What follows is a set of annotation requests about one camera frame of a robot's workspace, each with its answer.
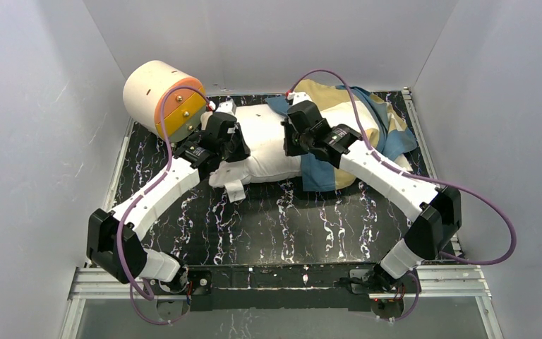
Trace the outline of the white pillow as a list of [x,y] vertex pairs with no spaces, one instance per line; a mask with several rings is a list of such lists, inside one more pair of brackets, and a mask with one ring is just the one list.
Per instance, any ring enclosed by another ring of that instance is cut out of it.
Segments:
[[[346,124],[356,128],[355,118],[360,118],[372,146],[399,166],[411,169],[405,155],[415,150],[418,143],[391,104],[374,102],[367,107],[358,101],[352,107],[343,102],[322,109],[320,113],[330,126]],[[236,117],[251,154],[242,161],[223,162],[208,179],[211,187],[228,187],[231,194],[237,194],[246,184],[300,177],[304,191],[326,192],[346,188],[355,182],[354,175],[321,162],[313,155],[286,156],[283,117],[270,104],[238,107]]]

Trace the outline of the blue beige white pillowcase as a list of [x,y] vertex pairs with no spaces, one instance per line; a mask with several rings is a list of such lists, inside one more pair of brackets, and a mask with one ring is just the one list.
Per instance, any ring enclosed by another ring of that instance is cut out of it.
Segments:
[[[405,154],[415,150],[418,143],[389,102],[363,88],[352,87],[355,102],[352,104],[348,92],[341,86],[322,85],[311,79],[301,81],[295,91],[306,92],[330,126],[345,124],[359,131],[358,123],[361,123],[367,139],[377,151],[406,171],[412,171]],[[267,181],[300,177],[303,190],[312,192],[344,189],[355,182],[354,175],[317,160],[311,154],[287,157],[281,121],[287,115],[288,104],[280,97],[269,98],[266,103],[272,110],[272,117],[278,119],[274,123],[277,131],[263,141],[262,154],[258,156],[260,174]]]

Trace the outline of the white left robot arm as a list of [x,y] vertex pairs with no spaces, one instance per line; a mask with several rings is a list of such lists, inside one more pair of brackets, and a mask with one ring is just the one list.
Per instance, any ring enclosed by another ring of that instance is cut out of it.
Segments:
[[177,199],[219,168],[223,161],[250,155],[236,116],[212,113],[202,131],[188,137],[164,167],[132,197],[110,211],[98,208],[89,217],[87,256],[120,283],[138,278],[158,280],[181,290],[188,269],[177,256],[146,249],[144,236]]

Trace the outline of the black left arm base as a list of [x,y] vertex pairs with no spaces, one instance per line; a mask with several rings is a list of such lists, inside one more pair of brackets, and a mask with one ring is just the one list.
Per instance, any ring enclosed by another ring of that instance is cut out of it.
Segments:
[[172,321],[188,314],[194,297],[210,295],[212,274],[210,270],[181,268],[171,282],[147,281],[155,294],[157,314]]

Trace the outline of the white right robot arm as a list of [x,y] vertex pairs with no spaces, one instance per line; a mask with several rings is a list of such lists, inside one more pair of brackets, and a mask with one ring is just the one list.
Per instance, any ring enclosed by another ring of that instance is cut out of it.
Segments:
[[290,102],[284,127],[288,156],[311,154],[370,185],[411,221],[408,232],[377,263],[369,280],[388,288],[426,260],[437,258],[461,226],[461,194],[414,179],[363,142],[346,124],[330,126],[309,99]]

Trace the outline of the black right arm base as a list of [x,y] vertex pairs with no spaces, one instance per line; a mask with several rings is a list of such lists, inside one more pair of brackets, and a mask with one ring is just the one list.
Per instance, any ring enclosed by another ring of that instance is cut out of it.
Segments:
[[379,320],[394,323],[408,317],[416,308],[422,291],[415,269],[393,278],[379,264],[372,269],[355,268],[334,282],[353,295],[383,294],[371,297],[371,311]]

